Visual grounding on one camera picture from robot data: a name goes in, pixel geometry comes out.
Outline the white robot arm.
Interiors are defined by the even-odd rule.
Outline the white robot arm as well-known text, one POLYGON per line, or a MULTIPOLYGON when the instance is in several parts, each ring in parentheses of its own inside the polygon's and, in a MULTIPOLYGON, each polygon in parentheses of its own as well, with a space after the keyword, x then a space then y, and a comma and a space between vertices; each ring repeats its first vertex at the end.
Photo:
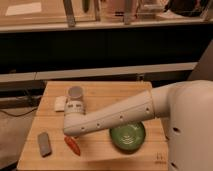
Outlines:
POLYGON ((63 132, 80 136, 154 118, 169 119, 169 171, 213 171, 213 81, 143 91, 86 115, 64 116, 63 132))

